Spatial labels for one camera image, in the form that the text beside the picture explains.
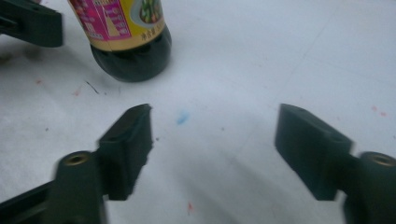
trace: bottle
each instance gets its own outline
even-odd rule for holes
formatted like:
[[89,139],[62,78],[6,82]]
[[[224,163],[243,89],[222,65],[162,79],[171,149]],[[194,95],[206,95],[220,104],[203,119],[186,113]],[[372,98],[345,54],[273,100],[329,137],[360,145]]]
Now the bottle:
[[126,82],[155,77],[169,62],[172,39],[161,0],[68,0],[94,59]]

